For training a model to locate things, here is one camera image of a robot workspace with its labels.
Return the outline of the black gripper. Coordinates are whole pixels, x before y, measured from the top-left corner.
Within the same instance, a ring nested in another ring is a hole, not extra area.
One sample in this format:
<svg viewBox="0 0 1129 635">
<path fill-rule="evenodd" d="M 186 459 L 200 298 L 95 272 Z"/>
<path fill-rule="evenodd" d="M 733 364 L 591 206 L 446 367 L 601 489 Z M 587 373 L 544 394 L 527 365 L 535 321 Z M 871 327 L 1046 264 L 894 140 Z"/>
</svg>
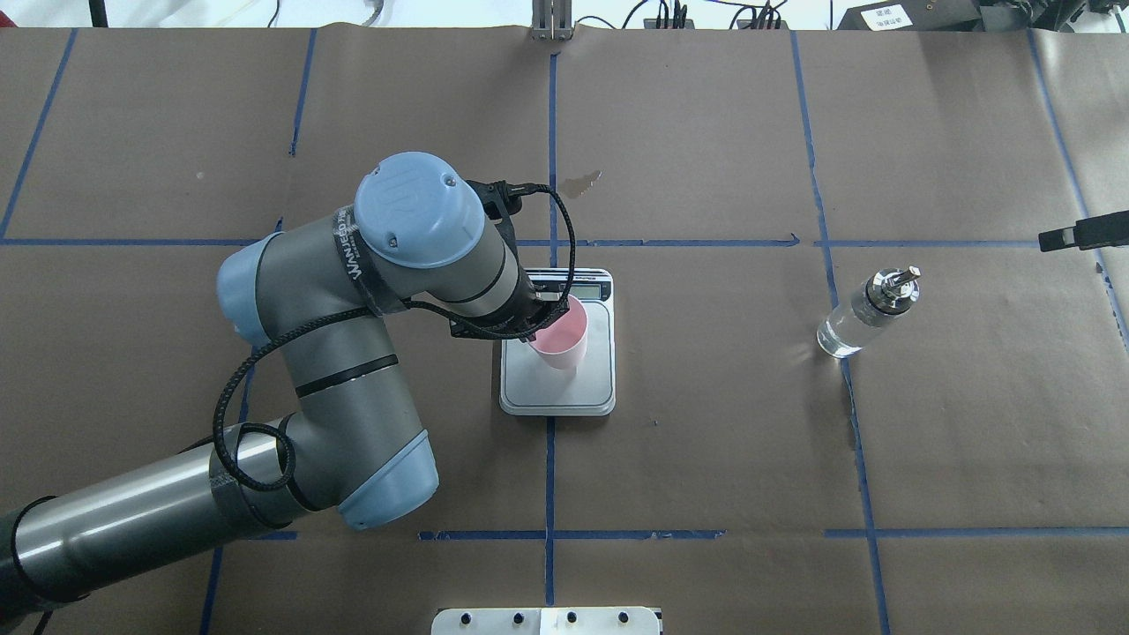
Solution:
<svg viewBox="0 0 1129 635">
<path fill-rule="evenodd" d="M 530 341 L 539 338 L 540 330 L 564 316 L 568 301 L 564 295 L 553 295 L 551 301 L 540 301 L 536 295 L 515 295 L 504 307 L 483 318 L 448 320 L 452 337 L 490 340 Z"/>
</svg>

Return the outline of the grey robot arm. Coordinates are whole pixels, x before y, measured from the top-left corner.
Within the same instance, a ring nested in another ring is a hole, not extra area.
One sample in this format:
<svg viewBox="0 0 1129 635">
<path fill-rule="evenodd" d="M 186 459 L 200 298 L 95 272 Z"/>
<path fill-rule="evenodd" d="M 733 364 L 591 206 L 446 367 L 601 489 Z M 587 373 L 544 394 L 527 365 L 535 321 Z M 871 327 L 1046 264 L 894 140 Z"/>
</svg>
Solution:
<svg viewBox="0 0 1129 635">
<path fill-rule="evenodd" d="M 575 273 L 544 287 L 520 264 L 511 218 L 532 195 L 575 240 L 551 185 L 473 181 L 431 153 L 396 153 L 333 214 L 226 258 L 215 294 L 251 351 L 208 437 L 5 514 L 3 632 L 321 511 L 366 530 L 425 504 L 438 467 L 385 321 L 426 312 L 455 338 L 545 334 Z"/>
</svg>

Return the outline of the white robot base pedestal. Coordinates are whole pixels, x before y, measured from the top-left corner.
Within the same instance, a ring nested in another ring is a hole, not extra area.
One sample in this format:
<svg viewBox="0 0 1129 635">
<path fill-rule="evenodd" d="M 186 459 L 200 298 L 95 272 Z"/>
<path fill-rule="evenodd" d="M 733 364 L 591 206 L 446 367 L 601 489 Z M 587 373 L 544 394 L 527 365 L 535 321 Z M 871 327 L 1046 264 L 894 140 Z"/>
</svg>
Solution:
<svg viewBox="0 0 1129 635">
<path fill-rule="evenodd" d="M 659 609 L 572 606 L 443 609 L 431 634 L 662 634 Z"/>
</svg>

